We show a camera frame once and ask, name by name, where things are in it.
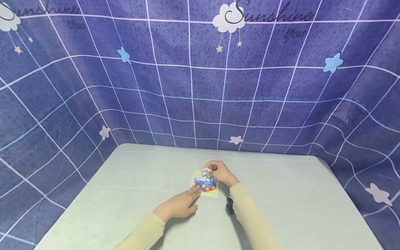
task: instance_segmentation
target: right hand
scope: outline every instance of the right hand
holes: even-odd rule
[[[237,183],[239,180],[234,176],[222,161],[209,161],[207,162],[203,168],[209,168],[212,171],[210,172],[210,176],[214,176],[219,181],[225,183],[229,188]]]

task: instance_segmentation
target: grid pattern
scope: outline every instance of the grid pattern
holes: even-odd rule
[[[221,36],[211,20],[225,2],[178,2],[52,0],[48,10],[79,12],[31,13],[0,33],[0,249],[34,248],[123,143],[320,157],[383,247],[398,249],[399,4],[291,1],[288,13],[313,18]],[[244,8],[256,16],[287,3]],[[304,36],[286,40],[291,29]],[[344,63],[323,72],[338,52]],[[374,202],[370,183],[393,206]]]

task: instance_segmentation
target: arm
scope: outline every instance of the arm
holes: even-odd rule
[[[230,188],[233,210],[250,241],[253,250],[281,250],[278,239],[257,204],[242,183]]]
[[[148,250],[162,236],[164,226],[165,222],[151,213],[114,250]]]
[[[192,203],[200,195],[199,186],[193,186],[163,202],[114,250],[149,250],[162,236],[164,226],[171,218],[185,218],[196,212],[198,207]]]
[[[204,165],[212,170],[211,175],[225,183],[230,189],[233,210],[250,241],[253,250],[281,250],[278,239],[266,222],[257,204],[246,187],[221,161],[210,161]]]

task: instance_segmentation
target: yellow star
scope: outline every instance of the yellow star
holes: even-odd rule
[[[14,51],[17,52],[18,55],[22,53],[22,50],[19,46],[14,46]]]

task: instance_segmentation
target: left hand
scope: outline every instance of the left hand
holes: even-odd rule
[[[196,212],[198,206],[190,206],[195,199],[201,195],[199,186],[192,186],[180,194],[175,195],[169,200],[160,204],[154,214],[162,219],[165,223],[171,218],[185,218]]]

